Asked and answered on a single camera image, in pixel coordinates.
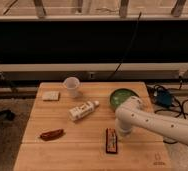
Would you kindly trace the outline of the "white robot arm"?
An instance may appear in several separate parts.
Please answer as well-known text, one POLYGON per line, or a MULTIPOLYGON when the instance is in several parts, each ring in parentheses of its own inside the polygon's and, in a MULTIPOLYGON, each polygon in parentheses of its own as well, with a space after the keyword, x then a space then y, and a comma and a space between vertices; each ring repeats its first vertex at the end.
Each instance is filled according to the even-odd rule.
POLYGON ((188 146, 188 120, 145 112, 137 96, 120 104, 115 116, 116 130, 121 137, 129 135, 132 127, 137 126, 188 146))

